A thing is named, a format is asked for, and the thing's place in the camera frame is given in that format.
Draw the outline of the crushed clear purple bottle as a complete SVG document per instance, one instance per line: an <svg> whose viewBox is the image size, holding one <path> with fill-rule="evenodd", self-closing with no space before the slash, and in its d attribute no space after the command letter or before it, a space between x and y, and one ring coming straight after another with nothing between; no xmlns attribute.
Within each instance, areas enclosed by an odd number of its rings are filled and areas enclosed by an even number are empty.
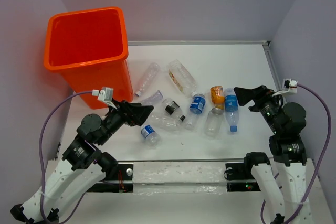
<svg viewBox="0 0 336 224"><path fill-rule="evenodd" d="M138 101L137 103L141 105L156 105L160 103L163 100L163 94L160 90L157 90L153 95L150 97L143 99L141 101Z"/></svg>

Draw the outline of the small blue label bottle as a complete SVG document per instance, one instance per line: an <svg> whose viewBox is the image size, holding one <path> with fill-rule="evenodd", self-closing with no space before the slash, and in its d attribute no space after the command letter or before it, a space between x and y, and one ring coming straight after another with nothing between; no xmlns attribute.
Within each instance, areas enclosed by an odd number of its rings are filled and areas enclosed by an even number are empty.
<svg viewBox="0 0 336 224"><path fill-rule="evenodd" d="M148 146L155 147L161 141L160 135L153 129L151 125L142 127L140 133L143 137L143 142Z"/></svg>

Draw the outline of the orange label bottle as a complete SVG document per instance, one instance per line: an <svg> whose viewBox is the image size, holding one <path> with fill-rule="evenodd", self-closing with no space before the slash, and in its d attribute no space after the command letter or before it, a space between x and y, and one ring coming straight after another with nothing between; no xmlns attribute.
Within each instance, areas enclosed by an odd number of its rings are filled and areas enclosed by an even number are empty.
<svg viewBox="0 0 336 224"><path fill-rule="evenodd" d="M210 88L211 100L218 109L224 109L224 90L222 86L213 86Z"/></svg>

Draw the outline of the black label bottle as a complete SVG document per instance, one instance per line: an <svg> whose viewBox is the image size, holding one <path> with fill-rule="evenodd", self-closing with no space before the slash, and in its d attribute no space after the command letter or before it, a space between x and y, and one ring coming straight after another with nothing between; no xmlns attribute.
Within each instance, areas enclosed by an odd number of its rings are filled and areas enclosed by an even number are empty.
<svg viewBox="0 0 336 224"><path fill-rule="evenodd" d="M185 115L183 114L181 107L173 99L164 99L162 101L162 107L169 116L177 119L180 122L185 120Z"/></svg>

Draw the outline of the clear jar bottle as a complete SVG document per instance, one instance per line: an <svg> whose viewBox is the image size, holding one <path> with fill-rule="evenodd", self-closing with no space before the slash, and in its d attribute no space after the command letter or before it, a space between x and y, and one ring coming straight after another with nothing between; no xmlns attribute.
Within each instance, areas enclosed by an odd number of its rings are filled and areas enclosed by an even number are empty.
<svg viewBox="0 0 336 224"><path fill-rule="evenodd" d="M204 132L209 137L216 137L221 128L224 111L219 108L212 108L205 122Z"/></svg>

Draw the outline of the blue label bottle white cap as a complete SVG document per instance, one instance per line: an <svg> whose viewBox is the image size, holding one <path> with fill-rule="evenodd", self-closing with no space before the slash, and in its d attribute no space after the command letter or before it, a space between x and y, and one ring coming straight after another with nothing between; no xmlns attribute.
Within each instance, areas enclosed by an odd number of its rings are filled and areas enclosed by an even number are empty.
<svg viewBox="0 0 336 224"><path fill-rule="evenodd" d="M192 92L192 102L189 106L188 113L184 123L184 127L187 130L192 131L196 129L198 119L203 113L205 104L206 104L205 94L196 91Z"/></svg>

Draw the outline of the clear bottle white cap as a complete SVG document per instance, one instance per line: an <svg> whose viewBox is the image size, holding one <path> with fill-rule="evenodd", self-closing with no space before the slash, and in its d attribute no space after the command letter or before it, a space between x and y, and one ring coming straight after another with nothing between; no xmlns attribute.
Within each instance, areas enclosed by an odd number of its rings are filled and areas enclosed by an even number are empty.
<svg viewBox="0 0 336 224"><path fill-rule="evenodd" d="M151 63L147 67L146 71L140 77L140 80L138 81L138 84L136 85L136 89L134 92L136 97L140 97L147 91L147 89L152 84L153 80L158 75L160 70L161 70L161 67L155 62Z"/></svg>

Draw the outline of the large clear juice bottle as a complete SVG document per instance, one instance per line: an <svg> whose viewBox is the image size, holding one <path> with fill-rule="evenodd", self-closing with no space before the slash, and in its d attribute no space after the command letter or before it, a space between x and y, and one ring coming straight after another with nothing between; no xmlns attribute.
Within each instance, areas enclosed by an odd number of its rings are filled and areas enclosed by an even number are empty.
<svg viewBox="0 0 336 224"><path fill-rule="evenodd" d="M179 60L174 60L167 65L167 70L177 88L187 97L191 97L197 89L197 83L187 68Z"/></svg>

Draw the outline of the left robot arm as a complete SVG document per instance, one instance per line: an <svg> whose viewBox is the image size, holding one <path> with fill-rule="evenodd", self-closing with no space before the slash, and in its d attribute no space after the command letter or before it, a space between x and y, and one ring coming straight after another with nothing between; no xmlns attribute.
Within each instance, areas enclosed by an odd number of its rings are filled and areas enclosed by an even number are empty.
<svg viewBox="0 0 336 224"><path fill-rule="evenodd" d="M15 205L12 216L23 223L58 223L66 208L95 183L115 176L118 161L98 149L123 125L141 126L154 107L114 102L108 113L86 115L54 171L29 200Z"/></svg>

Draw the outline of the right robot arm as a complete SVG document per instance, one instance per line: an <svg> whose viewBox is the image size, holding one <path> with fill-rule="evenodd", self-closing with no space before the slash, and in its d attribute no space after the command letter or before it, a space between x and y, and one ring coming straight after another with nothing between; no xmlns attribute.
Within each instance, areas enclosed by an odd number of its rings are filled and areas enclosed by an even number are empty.
<svg viewBox="0 0 336 224"><path fill-rule="evenodd" d="M251 152L244 158L241 171L254 178L264 195L272 223L313 223L309 201L303 199L307 189L307 155L300 132L306 126L306 111L295 103L281 103L282 96L266 86L254 89L234 88L238 104L250 101L252 112L259 112L272 130L269 148L272 162L265 153Z"/></svg>

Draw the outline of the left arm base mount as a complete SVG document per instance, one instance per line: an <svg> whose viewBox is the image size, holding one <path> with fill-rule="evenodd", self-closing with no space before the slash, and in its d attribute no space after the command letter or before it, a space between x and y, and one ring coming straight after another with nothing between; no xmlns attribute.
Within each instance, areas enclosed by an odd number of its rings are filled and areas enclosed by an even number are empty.
<svg viewBox="0 0 336 224"><path fill-rule="evenodd" d="M95 183L88 193L132 193L134 163L120 162L118 167L108 172L105 178Z"/></svg>

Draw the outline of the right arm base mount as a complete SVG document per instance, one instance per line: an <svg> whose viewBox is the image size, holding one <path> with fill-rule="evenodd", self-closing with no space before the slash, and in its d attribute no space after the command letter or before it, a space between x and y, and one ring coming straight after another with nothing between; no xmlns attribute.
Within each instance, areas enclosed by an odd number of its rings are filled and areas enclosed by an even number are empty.
<svg viewBox="0 0 336 224"><path fill-rule="evenodd" d="M243 163L226 163L223 176L229 193L260 191L258 183Z"/></svg>

